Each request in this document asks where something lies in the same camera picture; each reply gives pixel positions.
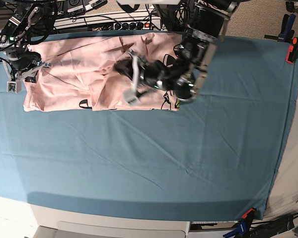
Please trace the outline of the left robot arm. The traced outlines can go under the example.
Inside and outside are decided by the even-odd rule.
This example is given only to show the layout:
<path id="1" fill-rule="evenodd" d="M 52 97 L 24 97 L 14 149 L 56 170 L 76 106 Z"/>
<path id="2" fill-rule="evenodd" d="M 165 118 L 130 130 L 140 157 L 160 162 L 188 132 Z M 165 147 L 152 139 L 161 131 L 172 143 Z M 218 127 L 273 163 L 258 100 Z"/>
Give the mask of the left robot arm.
<path id="1" fill-rule="evenodd" d="M 239 4 L 238 0 L 195 1 L 193 19 L 186 26 L 181 43 L 174 47 L 177 59 L 171 67 L 159 60 L 149 62 L 145 56 L 129 50 L 131 59 L 114 65 L 118 73 L 132 81 L 123 94 L 124 100 L 136 105 L 142 96 L 155 90 L 172 91 L 182 102 L 194 100 L 208 75 L 215 42 L 225 37 L 228 22 Z"/>

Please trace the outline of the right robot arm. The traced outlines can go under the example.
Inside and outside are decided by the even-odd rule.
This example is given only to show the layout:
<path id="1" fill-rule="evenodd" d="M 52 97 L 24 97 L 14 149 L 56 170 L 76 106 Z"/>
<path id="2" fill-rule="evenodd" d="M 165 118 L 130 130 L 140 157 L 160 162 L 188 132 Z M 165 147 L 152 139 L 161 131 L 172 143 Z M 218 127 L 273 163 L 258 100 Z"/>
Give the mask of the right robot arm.
<path id="1" fill-rule="evenodd" d="M 9 83 L 29 78 L 35 81 L 37 71 L 45 66 L 34 46 L 47 39 L 58 16 L 55 0 L 18 0 L 13 15 L 0 30 L 0 62 Z"/>

